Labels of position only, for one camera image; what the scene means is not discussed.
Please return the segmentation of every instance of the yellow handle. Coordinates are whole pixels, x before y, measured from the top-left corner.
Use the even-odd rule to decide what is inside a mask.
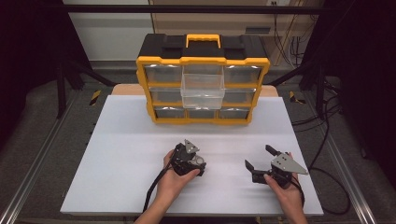
[[[186,48],[190,41],[217,41],[220,48],[220,35],[187,35]]]

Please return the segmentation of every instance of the yellow storage organizer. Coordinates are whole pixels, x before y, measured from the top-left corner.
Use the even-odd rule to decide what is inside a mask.
[[[270,62],[255,35],[149,34],[136,65],[153,122],[248,124]]]

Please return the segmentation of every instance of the wall outlet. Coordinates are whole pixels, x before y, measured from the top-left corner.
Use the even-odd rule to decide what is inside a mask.
[[[268,7],[288,7],[290,0],[267,0]]]

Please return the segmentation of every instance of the human hand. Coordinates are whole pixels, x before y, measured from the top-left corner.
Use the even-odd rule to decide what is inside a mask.
[[[296,183],[298,181],[297,174],[293,173],[293,179]],[[290,223],[307,223],[303,211],[303,204],[301,201],[301,192],[292,184],[288,188],[282,189],[277,182],[269,175],[264,175],[268,186],[274,191],[283,213],[286,215]]]
[[[170,150],[163,158],[163,168],[165,168],[165,166],[171,160],[173,152],[174,150]],[[172,168],[170,168],[158,182],[155,201],[161,201],[165,205],[170,206],[183,190],[183,188],[199,173],[200,170],[195,169],[186,175],[180,176]]]

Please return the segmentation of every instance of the white table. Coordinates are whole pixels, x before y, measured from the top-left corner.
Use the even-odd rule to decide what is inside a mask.
[[[201,150],[205,173],[193,179],[168,216],[276,216],[282,214],[267,185],[252,183],[245,167],[268,170],[270,145],[289,151],[305,169],[286,107],[280,97],[261,97],[249,125],[155,124],[145,96],[110,95],[61,208],[76,216],[133,216],[163,168],[163,157],[184,139]],[[309,175],[299,175],[304,212],[323,215]]]

